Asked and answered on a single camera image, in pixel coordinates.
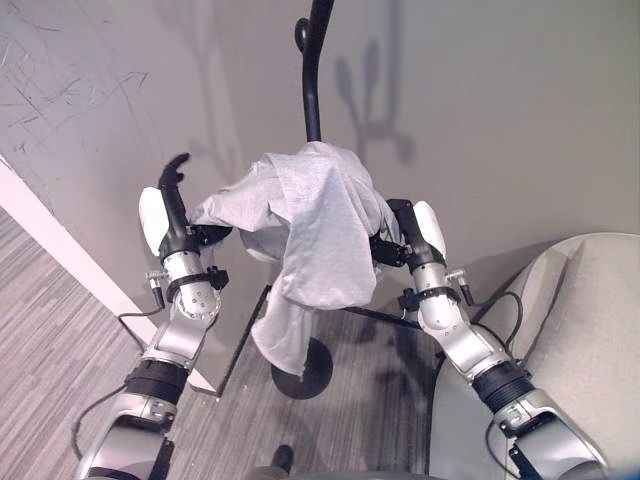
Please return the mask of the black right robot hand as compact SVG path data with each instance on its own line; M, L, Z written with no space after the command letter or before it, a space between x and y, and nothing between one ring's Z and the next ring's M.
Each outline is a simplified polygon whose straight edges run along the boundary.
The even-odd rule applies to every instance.
M414 205L406 199L389 199L387 205L398 222L404 244L383 240L377 233L369 239L371 257L374 261L392 267L407 265L410 272L429 263L446 265L444 251L436 247L434 240L420 227Z

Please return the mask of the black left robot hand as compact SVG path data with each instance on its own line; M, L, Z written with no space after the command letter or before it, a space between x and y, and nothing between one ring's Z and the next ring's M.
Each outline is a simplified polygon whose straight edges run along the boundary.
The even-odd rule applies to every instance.
M139 219L149 249L160 262L178 252L200 253L202 247L212 246L225 239L232 228L228 226L191 223L179 191L184 179L180 167L190 159L181 153L162 170L156 187L145 187L139 199Z

